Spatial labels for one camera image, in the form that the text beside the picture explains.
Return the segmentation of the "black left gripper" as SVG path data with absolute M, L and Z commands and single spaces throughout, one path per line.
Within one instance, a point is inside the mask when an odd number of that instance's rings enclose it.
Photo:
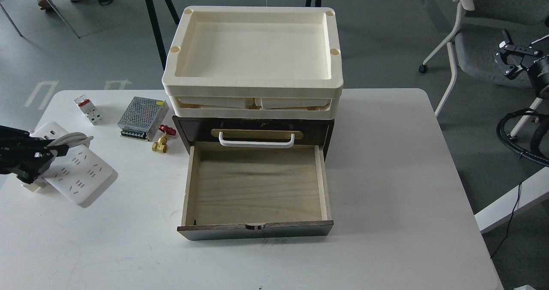
M 53 141 L 31 137 L 25 130 L 0 126 L 0 174 L 13 173 L 23 183 L 35 182 L 55 157 L 63 157 L 69 150 L 68 145 L 52 145 Z

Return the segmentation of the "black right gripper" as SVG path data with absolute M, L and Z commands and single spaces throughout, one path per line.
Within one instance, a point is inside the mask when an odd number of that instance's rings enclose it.
M 514 45 L 508 30 L 502 30 L 504 41 L 495 53 L 494 58 L 502 74 L 508 79 L 515 79 L 521 71 L 527 71 L 535 96 L 549 98 L 549 57 L 542 57 L 541 39 L 528 46 Z

